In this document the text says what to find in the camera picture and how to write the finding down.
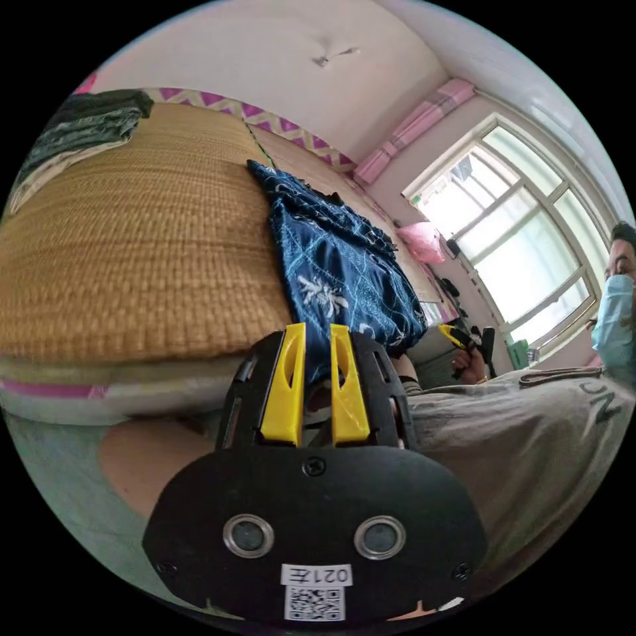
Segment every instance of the pink plastic bag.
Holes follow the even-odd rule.
[[[420,263],[444,262],[444,252],[439,244],[439,231],[432,223],[423,221],[408,227],[401,227],[396,233]]]

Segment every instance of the blue surgical mask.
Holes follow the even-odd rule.
[[[634,281],[624,274],[610,276],[592,330],[592,348],[608,370],[636,366],[633,303]]]

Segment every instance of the man's hair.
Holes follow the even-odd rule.
[[[627,241],[636,252],[636,228],[632,227],[629,223],[621,221],[615,225],[611,231],[611,241],[625,240]]]

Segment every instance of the hand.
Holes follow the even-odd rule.
[[[486,363],[476,347],[470,352],[458,349],[450,365],[453,371],[461,372],[460,379],[464,384],[477,384],[486,377]]]

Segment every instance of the window frame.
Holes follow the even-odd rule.
[[[488,142],[484,141],[484,137],[486,137],[488,133],[492,132],[497,127],[501,127],[503,130],[507,131],[509,134],[512,134],[523,144],[528,146],[560,177],[560,183],[554,188],[552,192],[550,192],[550,194],[544,195],[543,192],[522,170],[520,170],[514,163],[512,163],[512,161],[504,157],[495,148],[492,148],[488,144]],[[470,261],[468,261],[467,257],[463,255],[463,252],[460,252],[459,256],[457,257],[463,269],[466,271],[469,278],[472,280],[472,283],[475,285],[477,291],[483,297],[486,306],[490,310],[490,313],[492,314],[497,327],[506,342],[509,342],[511,340],[510,334],[514,330],[518,329],[522,324],[528,322],[528,320],[532,319],[536,314],[548,307],[578,280],[582,280],[584,282],[590,294],[588,299],[581,305],[579,305],[566,319],[561,321],[548,333],[544,334],[536,341],[529,343],[529,346],[531,348],[539,349],[540,358],[545,358],[546,356],[550,355],[550,353],[554,351],[554,349],[558,348],[564,341],[568,340],[584,328],[587,320],[589,320],[596,314],[598,310],[598,303],[603,291],[598,283],[598,279],[594,274],[594,270],[588,257],[586,256],[586,253],[580,246],[580,243],[576,240],[576,237],[574,236],[574,233],[571,231],[570,227],[565,223],[558,209],[555,207],[555,202],[558,201],[558,199],[562,197],[568,190],[570,190],[575,198],[578,200],[578,202],[581,204],[585,212],[588,214],[594,227],[598,231],[598,234],[601,236],[605,247],[608,250],[610,249],[610,237],[601,223],[599,213],[590,207],[588,197],[580,191],[578,184],[575,183],[574,180],[568,176],[567,171],[560,165],[560,162],[550,156],[550,154],[545,152],[543,148],[541,148],[538,143],[535,142],[530,132],[527,132],[521,127],[513,124],[500,113],[493,113],[481,125],[475,127],[469,134],[469,138],[464,143],[462,143],[457,148],[453,148],[452,150],[449,149],[450,153],[445,153],[444,155],[442,155],[438,159],[438,161],[435,162],[435,164],[429,167],[428,170],[424,171],[413,183],[411,183],[403,191],[402,194],[405,198],[407,198],[407,200],[410,200],[415,194],[422,192],[436,179],[440,178],[445,172],[447,172],[451,167],[457,164],[462,157],[466,156],[476,146],[479,146],[483,152],[491,156],[496,162],[504,164],[506,168],[519,176],[519,179],[511,187],[509,187],[502,196],[496,198],[493,203],[485,208],[482,214],[473,219],[473,221],[466,224],[463,228],[461,228],[461,230],[455,233],[452,238],[455,241],[460,240],[470,229],[475,227],[487,216],[492,214],[504,201],[509,199],[511,196],[514,195],[515,192],[518,192],[522,188],[525,188],[538,201],[539,207],[537,209],[543,210],[549,215],[550,219],[555,224],[560,235],[564,239],[566,245],[572,251],[573,255],[575,255],[580,265],[575,273],[568,277],[568,279],[564,283],[562,283],[555,291],[549,294],[542,302],[527,311],[524,315],[514,320],[512,323],[508,323],[504,320],[493,297],[490,295],[486,285],[481,280],[479,273],[476,271],[475,267],[473,267]],[[424,212],[419,210],[416,206],[413,207],[418,211],[419,214],[426,218]]]

